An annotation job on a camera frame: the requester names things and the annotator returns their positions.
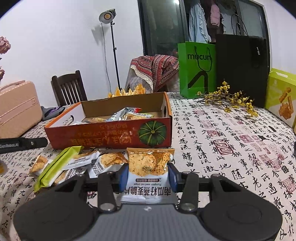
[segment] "orange box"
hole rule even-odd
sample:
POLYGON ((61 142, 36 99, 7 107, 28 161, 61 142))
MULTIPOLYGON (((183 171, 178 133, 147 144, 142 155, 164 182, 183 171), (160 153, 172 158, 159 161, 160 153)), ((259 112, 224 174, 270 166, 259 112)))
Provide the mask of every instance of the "orange box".
POLYGON ((165 92, 117 96, 74 104, 49 122, 45 132, 54 149, 83 145, 114 149, 170 147, 172 143, 172 111, 165 92), (81 125, 69 123, 100 117, 107 119, 125 107, 141 108, 140 113, 153 118, 121 120, 81 125))

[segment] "green snack bag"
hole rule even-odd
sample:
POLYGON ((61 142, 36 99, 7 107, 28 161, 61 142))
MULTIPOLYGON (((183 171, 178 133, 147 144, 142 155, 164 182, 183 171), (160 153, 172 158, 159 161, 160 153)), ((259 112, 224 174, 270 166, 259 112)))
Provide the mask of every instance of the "green snack bag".
POLYGON ((56 156, 37 178, 37 183, 34 185, 34 192, 44 187, 50 187, 63 172, 62 168, 68 164, 72 156, 80 152, 81 148, 83 148, 83 146, 68 147, 56 156))
POLYGON ((216 91, 216 47, 213 44, 178 44, 180 94, 196 98, 198 91, 216 91))

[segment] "snack bag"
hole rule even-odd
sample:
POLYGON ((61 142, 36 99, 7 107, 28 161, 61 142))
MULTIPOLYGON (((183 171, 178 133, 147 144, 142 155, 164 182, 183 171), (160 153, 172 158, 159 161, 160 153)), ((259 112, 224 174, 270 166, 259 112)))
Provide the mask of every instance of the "snack bag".
POLYGON ((81 148, 82 146, 68 147, 57 155, 37 178, 37 182, 34 185, 34 192, 39 191, 43 187, 50 187, 63 172, 62 168, 68 164, 74 155, 80 152, 81 148))
POLYGON ((92 160, 87 171, 90 178, 96 178, 102 172, 118 171, 124 163, 127 163, 127 159, 122 153, 107 153, 92 160))
POLYGON ((72 124, 70 124, 70 126, 74 126, 74 125, 83 125, 83 124, 88 124, 88 123, 87 123, 87 122, 76 121, 76 122, 73 122, 72 124))
POLYGON ((54 185, 59 185, 75 175, 84 174, 87 168, 88 166, 63 171, 61 175, 59 175, 59 177, 54 181, 54 185))
POLYGON ((103 119, 103 118, 96 117, 96 118, 91 118, 91 119, 85 120, 84 122, 86 122, 86 123, 101 123, 101 122, 105 122, 105 121, 107 121, 107 120, 103 119))
POLYGON ((114 113, 108 120, 109 121, 121 121, 123 116, 127 113, 127 112, 133 112, 133 113, 139 113, 141 111, 141 108, 134 108, 134 107, 125 107, 122 110, 114 113))
POLYGON ((43 170, 46 168, 48 164, 50 164, 53 160, 48 160, 46 157, 43 157, 41 155, 37 156, 36 161, 32 168, 29 171, 29 174, 35 174, 36 176, 39 176, 43 170))
POLYGON ((177 204, 171 190, 167 164, 174 149, 127 148, 128 180, 121 203, 177 204))
POLYGON ((154 115, 152 114, 146 114, 146 113, 134 113, 134 112, 127 112, 122 120, 137 120, 137 119, 147 119, 147 118, 153 118, 154 115))
POLYGON ((92 160, 97 160, 99 155, 100 155, 100 152, 98 151, 92 151, 92 152, 87 152, 79 155, 74 155, 72 159, 68 162, 68 164, 62 168, 62 170, 69 170, 77 167, 86 166, 90 164, 92 160))
POLYGON ((129 89, 128 93, 123 89, 121 92, 118 87, 115 89, 115 95, 113 95, 111 92, 108 94, 108 98, 116 97, 116 96, 126 96, 126 95, 137 95, 137 94, 145 94, 146 89, 143 87, 142 84, 138 84, 135 87, 135 90, 132 91, 129 89))

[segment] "chair backrest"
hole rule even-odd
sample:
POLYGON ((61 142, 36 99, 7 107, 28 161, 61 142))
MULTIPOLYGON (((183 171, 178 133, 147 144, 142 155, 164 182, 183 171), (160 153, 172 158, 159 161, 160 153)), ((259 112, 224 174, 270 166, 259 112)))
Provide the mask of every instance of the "chair backrest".
POLYGON ((53 76, 52 87, 59 106, 87 100, 79 70, 75 74, 53 76))

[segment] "pumpkin illustration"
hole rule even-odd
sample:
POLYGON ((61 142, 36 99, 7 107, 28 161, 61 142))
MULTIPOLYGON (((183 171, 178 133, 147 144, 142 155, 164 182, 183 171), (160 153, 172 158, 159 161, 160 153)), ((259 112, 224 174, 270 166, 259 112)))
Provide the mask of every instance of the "pumpkin illustration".
POLYGON ((155 120, 148 121, 141 125, 138 130, 140 141, 149 146, 156 146, 166 138, 167 128, 166 126, 155 120))

